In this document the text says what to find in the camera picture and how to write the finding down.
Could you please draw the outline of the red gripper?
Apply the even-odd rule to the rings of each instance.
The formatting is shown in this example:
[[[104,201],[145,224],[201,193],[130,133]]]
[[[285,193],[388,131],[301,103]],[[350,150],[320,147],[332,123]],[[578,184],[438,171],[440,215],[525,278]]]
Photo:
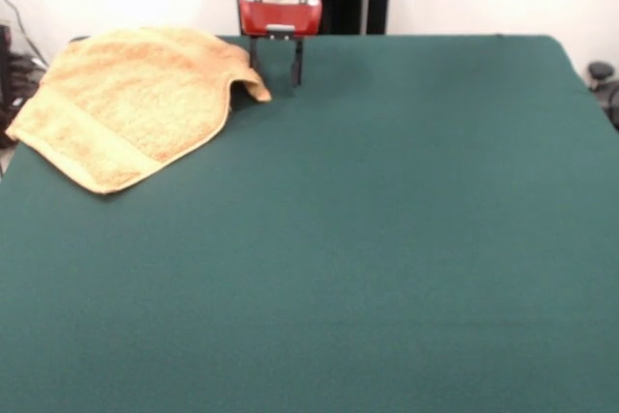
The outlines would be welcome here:
[[[318,33],[322,17],[322,0],[239,0],[242,32],[250,36],[251,68],[262,75],[258,45],[263,37],[294,37],[294,58],[291,64],[291,84],[302,83],[303,37]]]

